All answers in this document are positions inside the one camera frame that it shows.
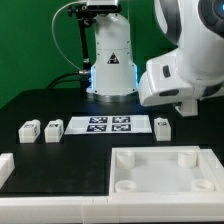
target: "black cable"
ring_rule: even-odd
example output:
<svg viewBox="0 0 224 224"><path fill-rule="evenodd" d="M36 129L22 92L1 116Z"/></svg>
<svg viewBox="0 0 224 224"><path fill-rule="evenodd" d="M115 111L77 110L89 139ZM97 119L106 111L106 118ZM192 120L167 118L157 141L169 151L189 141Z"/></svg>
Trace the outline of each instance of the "black cable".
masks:
<svg viewBox="0 0 224 224"><path fill-rule="evenodd" d="M54 79L48 86L47 89L51 89L51 86L54 85L55 83L57 83L58 81L60 81L61 79L67 78L69 76L75 76L75 75L79 75L79 72L71 72L71 73L66 73L64 75L61 75L59 77L57 77L56 79Z"/></svg>
<svg viewBox="0 0 224 224"><path fill-rule="evenodd" d="M58 84L60 84L60 83L65 83L65 82L79 82L79 80L69 79L69 80L61 80L61 81L57 81L57 82L55 82L49 89L53 89L56 85L58 85Z"/></svg>

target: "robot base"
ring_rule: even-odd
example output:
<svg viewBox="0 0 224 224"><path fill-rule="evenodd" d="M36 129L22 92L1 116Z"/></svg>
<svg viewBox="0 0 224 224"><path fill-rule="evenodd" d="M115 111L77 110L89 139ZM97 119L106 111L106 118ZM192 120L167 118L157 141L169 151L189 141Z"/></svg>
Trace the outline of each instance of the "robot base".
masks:
<svg viewBox="0 0 224 224"><path fill-rule="evenodd" d="M106 103L121 103L136 100L138 98L138 92L136 91L127 95L99 95L87 92L87 97L89 99Z"/></svg>

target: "blue led light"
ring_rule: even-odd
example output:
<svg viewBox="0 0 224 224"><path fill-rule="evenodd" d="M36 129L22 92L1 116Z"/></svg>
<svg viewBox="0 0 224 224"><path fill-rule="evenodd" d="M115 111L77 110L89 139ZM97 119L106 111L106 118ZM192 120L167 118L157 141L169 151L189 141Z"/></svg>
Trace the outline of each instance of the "blue led light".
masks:
<svg viewBox="0 0 224 224"><path fill-rule="evenodd" d="M136 82L136 88L139 87L139 83L138 83L138 67L135 66L135 82Z"/></svg>
<svg viewBox="0 0 224 224"><path fill-rule="evenodd" d="M91 67L91 77L90 77L90 81L91 81L91 86L90 86L90 89L93 90L93 74L94 74L94 68L93 66Z"/></svg>

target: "circular hole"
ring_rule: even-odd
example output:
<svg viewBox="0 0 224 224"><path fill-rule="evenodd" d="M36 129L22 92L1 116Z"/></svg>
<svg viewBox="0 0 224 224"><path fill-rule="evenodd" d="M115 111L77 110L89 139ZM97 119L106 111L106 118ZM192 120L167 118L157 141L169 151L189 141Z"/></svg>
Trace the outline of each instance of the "circular hole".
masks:
<svg viewBox="0 0 224 224"><path fill-rule="evenodd" d="M191 184L192 191L214 191L215 185L209 180L194 180Z"/></svg>
<svg viewBox="0 0 224 224"><path fill-rule="evenodd" d="M134 192L137 189L137 184L130 180L122 180L116 183L116 192Z"/></svg>

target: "white plastic part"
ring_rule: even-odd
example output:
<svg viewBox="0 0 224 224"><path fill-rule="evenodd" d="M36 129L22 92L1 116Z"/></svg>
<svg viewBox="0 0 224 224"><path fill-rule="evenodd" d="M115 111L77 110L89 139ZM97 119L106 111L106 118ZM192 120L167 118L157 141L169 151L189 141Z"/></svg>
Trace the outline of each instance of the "white plastic part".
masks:
<svg viewBox="0 0 224 224"><path fill-rule="evenodd" d="M119 151L135 153L133 169L119 169ZM178 166L178 153L198 153L197 166ZM0 198L0 223L144 223L224 220L224 169L210 149L199 147L114 148L110 193L105 197ZM119 181L137 191L116 192ZM208 180L214 191L191 191L194 180Z"/></svg>
<svg viewBox="0 0 224 224"><path fill-rule="evenodd" d="M178 165L182 168L193 168L197 165L197 152L188 150L178 153Z"/></svg>
<svg viewBox="0 0 224 224"><path fill-rule="evenodd" d="M44 130L45 141L47 143L57 143L64 133L64 124L62 120L50 121Z"/></svg>
<svg viewBox="0 0 224 224"><path fill-rule="evenodd" d="M160 1L154 1L154 4L155 4L155 12L157 15L157 21L160 25L160 28L163 31L163 33L167 33L168 26L167 26L167 22L164 17L164 14L163 14L163 10L162 10Z"/></svg>
<svg viewBox="0 0 224 224"><path fill-rule="evenodd" d="M152 133L148 115L72 117L65 135Z"/></svg>
<svg viewBox="0 0 224 224"><path fill-rule="evenodd" d="M19 129L19 140L20 143L33 143L36 138L40 135L40 121L32 120L27 121Z"/></svg>
<svg viewBox="0 0 224 224"><path fill-rule="evenodd" d="M160 0L154 2L158 23L164 30L162 14L169 13L172 8L161 10ZM178 48L147 62L139 84L143 106L203 99L206 87L224 82L224 38L203 24L199 0L178 0L178 5L182 27ZM164 76L164 66L169 67L169 77ZM221 95L224 95L223 90L209 97ZM197 115L196 104L184 104L179 110L183 116Z"/></svg>
<svg viewBox="0 0 224 224"><path fill-rule="evenodd" d="M87 1L87 7L88 6L116 6L118 7L119 0L88 0Z"/></svg>
<svg viewBox="0 0 224 224"><path fill-rule="evenodd" d="M157 141L171 141L171 127L167 119L155 119L154 132Z"/></svg>
<svg viewBox="0 0 224 224"><path fill-rule="evenodd" d="M137 184L130 180L122 180L116 183L115 191L122 193L130 193L137 190Z"/></svg>
<svg viewBox="0 0 224 224"><path fill-rule="evenodd" d="M192 191L208 192L215 190L215 184L209 180L194 180L191 183Z"/></svg>
<svg viewBox="0 0 224 224"><path fill-rule="evenodd" d="M137 67L132 60L130 24L119 14L97 16L96 62L89 94L127 96L137 91Z"/></svg>
<svg viewBox="0 0 224 224"><path fill-rule="evenodd" d="M12 153L3 153L0 155L0 189L15 169Z"/></svg>
<svg viewBox="0 0 224 224"><path fill-rule="evenodd" d="M135 166L135 153L132 151L117 152L117 167L132 169Z"/></svg>
<svg viewBox="0 0 224 224"><path fill-rule="evenodd" d="M180 106L176 106L175 108L183 117L198 115L198 101L197 100L184 101L181 103Z"/></svg>

